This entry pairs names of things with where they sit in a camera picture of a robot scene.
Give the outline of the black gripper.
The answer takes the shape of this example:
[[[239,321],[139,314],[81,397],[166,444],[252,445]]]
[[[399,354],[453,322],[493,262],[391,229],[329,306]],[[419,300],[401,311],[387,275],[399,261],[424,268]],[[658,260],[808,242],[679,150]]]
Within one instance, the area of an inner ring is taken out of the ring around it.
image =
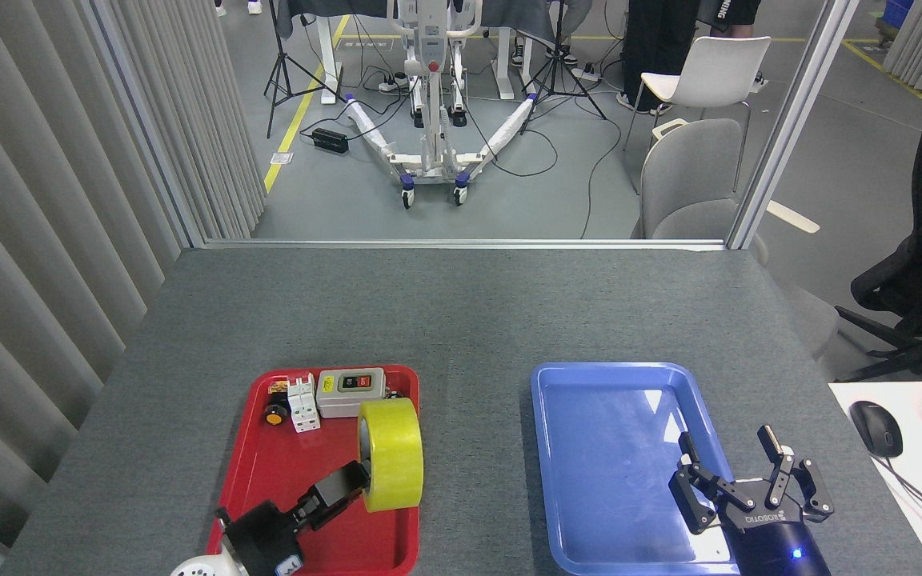
[[[804,520],[824,522],[835,507],[820,474],[808,457],[794,455],[778,441],[773,429],[762,424],[757,438],[769,462],[772,475],[766,480],[729,482],[702,466],[692,435],[680,434],[682,455],[669,480],[689,533],[700,535],[717,517],[698,495],[712,503],[720,497],[722,532],[733,561],[742,575],[830,575],[820,548]],[[804,496],[801,505],[784,495],[794,478]]]
[[[318,531],[347,510],[370,484],[368,462],[348,462],[311,486],[291,513],[263,501],[233,520],[226,507],[215,511],[221,550],[233,560],[235,575],[294,575],[305,564],[298,532]]]

